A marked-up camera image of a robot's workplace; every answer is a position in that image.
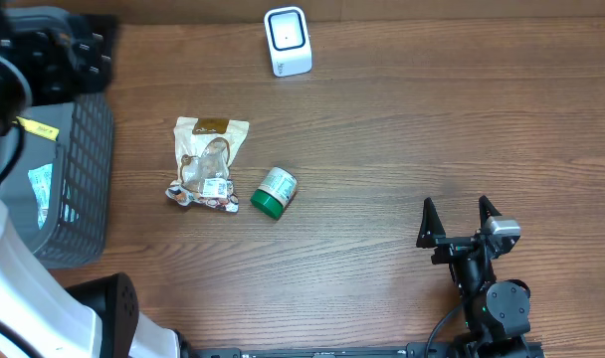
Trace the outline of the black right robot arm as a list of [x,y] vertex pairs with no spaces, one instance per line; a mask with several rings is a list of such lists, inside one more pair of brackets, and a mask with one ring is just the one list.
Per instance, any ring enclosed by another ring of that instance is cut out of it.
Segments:
[[519,279],[499,281],[492,261],[509,253],[521,235],[519,222],[504,216],[486,196],[479,198],[481,226],[471,235],[449,238],[431,198],[423,203],[416,240],[432,249],[431,262],[446,265],[461,303],[433,328],[422,355],[428,357],[442,327],[457,313],[465,315],[468,333],[448,345],[447,357],[530,357],[525,339],[530,331],[531,290]]

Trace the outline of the teal snack packet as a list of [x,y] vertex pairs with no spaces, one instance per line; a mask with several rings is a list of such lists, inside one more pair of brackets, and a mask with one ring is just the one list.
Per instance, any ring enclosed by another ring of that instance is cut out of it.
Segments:
[[[50,210],[53,163],[29,170],[28,178],[36,197],[37,225],[39,230],[41,230],[46,223]],[[63,193],[66,194],[67,199],[71,198],[72,192],[69,189],[65,188]],[[80,214],[69,204],[65,204],[64,209],[64,220],[66,222],[72,223],[80,218]]]

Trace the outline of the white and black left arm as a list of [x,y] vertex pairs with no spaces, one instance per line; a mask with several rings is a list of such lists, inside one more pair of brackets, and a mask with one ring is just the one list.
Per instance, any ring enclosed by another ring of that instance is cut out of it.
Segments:
[[0,351],[8,357],[187,357],[139,310],[125,273],[64,287],[54,269],[101,256],[117,22],[0,2]]

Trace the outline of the beige Pantree snack bag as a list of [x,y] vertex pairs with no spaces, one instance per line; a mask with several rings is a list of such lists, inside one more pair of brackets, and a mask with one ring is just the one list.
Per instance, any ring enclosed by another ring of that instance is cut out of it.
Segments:
[[166,196],[182,207],[236,213],[239,199],[230,168],[249,127],[243,120],[178,117],[173,129],[177,178]]

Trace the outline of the green lid white jar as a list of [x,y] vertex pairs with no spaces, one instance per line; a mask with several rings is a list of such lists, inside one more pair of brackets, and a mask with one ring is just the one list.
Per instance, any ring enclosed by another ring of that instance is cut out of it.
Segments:
[[278,220],[298,189],[298,179],[290,172],[273,167],[250,201],[261,212]]

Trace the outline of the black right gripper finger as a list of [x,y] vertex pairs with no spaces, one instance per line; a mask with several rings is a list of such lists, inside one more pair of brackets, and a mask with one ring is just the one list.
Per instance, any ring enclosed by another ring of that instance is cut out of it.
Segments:
[[446,232],[437,213],[433,200],[427,197],[423,203],[422,221],[416,247],[421,249],[436,248],[446,238]]
[[500,211],[492,204],[486,195],[479,198],[481,228],[483,231],[495,232],[498,227]]

